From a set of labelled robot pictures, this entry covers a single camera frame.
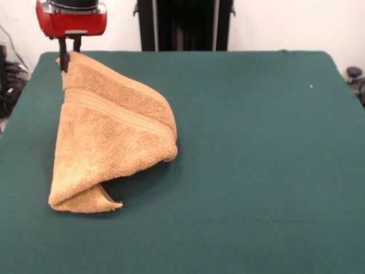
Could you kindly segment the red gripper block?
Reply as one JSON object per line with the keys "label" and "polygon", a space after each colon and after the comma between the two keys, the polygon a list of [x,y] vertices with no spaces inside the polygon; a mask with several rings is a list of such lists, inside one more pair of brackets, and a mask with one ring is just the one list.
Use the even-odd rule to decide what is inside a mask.
{"label": "red gripper block", "polygon": [[107,7],[103,1],[36,1],[36,16],[45,36],[59,42],[59,67],[68,71],[70,60],[66,39],[74,36],[73,51],[80,52],[82,37],[100,36],[107,25]]}

